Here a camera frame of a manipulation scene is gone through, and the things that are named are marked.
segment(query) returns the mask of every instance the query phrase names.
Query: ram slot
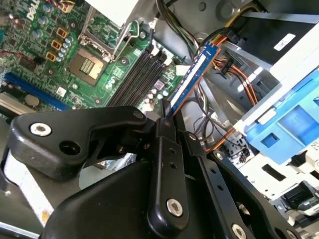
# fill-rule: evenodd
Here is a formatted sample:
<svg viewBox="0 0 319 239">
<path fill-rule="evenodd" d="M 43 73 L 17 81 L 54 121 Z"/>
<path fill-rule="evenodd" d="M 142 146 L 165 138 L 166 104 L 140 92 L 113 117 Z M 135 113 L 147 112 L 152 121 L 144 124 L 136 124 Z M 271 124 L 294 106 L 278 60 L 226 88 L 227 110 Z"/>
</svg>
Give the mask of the ram slot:
<svg viewBox="0 0 319 239">
<path fill-rule="evenodd" d="M 148 70 L 147 74 L 141 79 L 134 91 L 131 92 L 130 97 L 123 103 L 125 106 L 137 106 L 141 98 L 150 90 L 150 88 L 156 83 L 159 76 L 163 72 L 165 65 L 163 60 L 159 59 L 153 63 L 152 67 Z"/>
<path fill-rule="evenodd" d="M 152 55 L 150 53 L 149 49 L 146 49 L 142 56 L 137 60 L 134 67 L 130 70 L 128 75 L 123 80 L 123 83 L 120 85 L 120 87 L 116 90 L 112 98 L 108 101 L 107 106 L 119 106 L 119 102 L 122 101 L 124 97 L 126 97 L 126 94 L 128 90 L 131 89 L 132 84 L 136 79 L 140 77 L 140 75 L 143 73 L 143 68 L 148 65 L 148 63 L 151 61 Z"/>
</svg>

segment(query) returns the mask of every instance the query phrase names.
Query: motherboard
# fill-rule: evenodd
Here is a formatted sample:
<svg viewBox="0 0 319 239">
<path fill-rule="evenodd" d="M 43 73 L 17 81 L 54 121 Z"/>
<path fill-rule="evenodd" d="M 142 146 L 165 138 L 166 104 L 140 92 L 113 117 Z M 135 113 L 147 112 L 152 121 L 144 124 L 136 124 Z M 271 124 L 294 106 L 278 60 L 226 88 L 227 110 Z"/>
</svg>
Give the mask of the motherboard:
<svg viewBox="0 0 319 239">
<path fill-rule="evenodd" d="M 0 2 L 0 91 L 35 111 L 151 111 L 182 80 L 183 60 L 150 42 L 142 22 L 119 27 L 86 2 Z"/>
</svg>

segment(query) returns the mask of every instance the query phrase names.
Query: blue pcie slot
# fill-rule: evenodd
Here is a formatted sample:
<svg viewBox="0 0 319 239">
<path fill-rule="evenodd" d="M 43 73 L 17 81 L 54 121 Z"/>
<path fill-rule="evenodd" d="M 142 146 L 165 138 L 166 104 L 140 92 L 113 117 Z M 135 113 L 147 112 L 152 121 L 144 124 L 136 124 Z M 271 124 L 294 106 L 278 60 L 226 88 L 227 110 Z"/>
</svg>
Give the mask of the blue pcie slot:
<svg viewBox="0 0 319 239">
<path fill-rule="evenodd" d="M 43 90 L 40 90 L 39 88 L 33 86 L 32 84 L 24 81 L 23 79 L 16 76 L 12 72 L 6 73 L 4 75 L 4 79 L 13 85 L 19 86 L 23 91 L 26 91 L 26 92 L 38 97 L 40 100 L 56 107 L 57 109 L 59 109 L 61 111 L 65 111 L 65 110 L 69 109 L 69 107 L 67 105 L 65 105 L 64 103 L 62 103 L 61 101 L 57 100 L 53 96 L 44 92 Z"/>
</svg>

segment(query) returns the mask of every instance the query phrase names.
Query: silver screw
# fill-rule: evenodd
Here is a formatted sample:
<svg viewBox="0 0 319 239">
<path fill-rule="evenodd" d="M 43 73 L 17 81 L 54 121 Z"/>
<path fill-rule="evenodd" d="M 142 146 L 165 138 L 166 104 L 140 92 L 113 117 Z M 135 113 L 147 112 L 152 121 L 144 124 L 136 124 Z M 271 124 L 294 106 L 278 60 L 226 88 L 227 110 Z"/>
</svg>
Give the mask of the silver screw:
<svg viewBox="0 0 319 239">
<path fill-rule="evenodd" d="M 138 112 L 138 111 L 134 111 L 134 116 L 136 117 L 136 118 L 139 118 L 139 119 L 143 119 L 143 114 L 141 114 L 140 112 Z"/>
<path fill-rule="evenodd" d="M 145 37 L 146 37 L 146 34 L 145 34 L 145 32 L 142 31 L 142 32 L 140 33 L 140 38 L 141 38 L 141 39 L 145 39 Z"/>
<path fill-rule="evenodd" d="M 246 239 L 246 233 L 245 231 L 241 228 L 241 226 L 237 225 L 237 224 L 233 224 L 233 226 L 231 227 L 233 229 L 233 232 L 235 234 L 235 236 L 237 236 L 238 239 Z"/>
<path fill-rule="evenodd" d="M 183 214 L 183 207 L 179 201 L 171 198 L 166 202 L 168 211 L 175 217 L 180 217 Z"/>
<path fill-rule="evenodd" d="M 223 156 L 221 156 L 220 153 L 216 153 L 216 157 L 219 158 L 220 160 L 223 160 Z"/>
<path fill-rule="evenodd" d="M 287 230 L 288 235 L 290 236 L 291 239 L 297 239 L 297 237 L 295 236 L 295 234 L 293 234 L 292 231 Z"/>
<path fill-rule="evenodd" d="M 44 123 L 34 123 L 30 127 L 31 133 L 37 136 L 48 136 L 52 133 L 50 126 Z"/>
<path fill-rule="evenodd" d="M 192 140 L 196 140 L 196 136 L 192 133 L 189 134 L 189 137 L 192 139 Z"/>
</svg>

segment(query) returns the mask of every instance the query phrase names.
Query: blue ram stick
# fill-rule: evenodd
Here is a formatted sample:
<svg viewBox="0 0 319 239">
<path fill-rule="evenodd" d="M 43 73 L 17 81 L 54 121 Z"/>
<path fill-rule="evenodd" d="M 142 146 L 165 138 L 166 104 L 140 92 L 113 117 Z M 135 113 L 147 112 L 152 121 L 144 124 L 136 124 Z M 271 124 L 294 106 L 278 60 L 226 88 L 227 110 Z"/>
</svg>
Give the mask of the blue ram stick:
<svg viewBox="0 0 319 239">
<path fill-rule="evenodd" d="M 189 68 L 188 72 L 184 76 L 180 85 L 176 88 L 173 94 L 170 106 L 171 115 L 173 116 L 179 108 L 182 106 L 183 102 L 186 100 L 187 95 L 194 88 L 197 82 L 200 80 L 202 75 L 205 73 L 209 64 L 213 61 L 217 55 L 219 48 L 212 42 L 207 42 L 204 46 L 202 52 L 196 57 L 195 61 Z"/>
</svg>

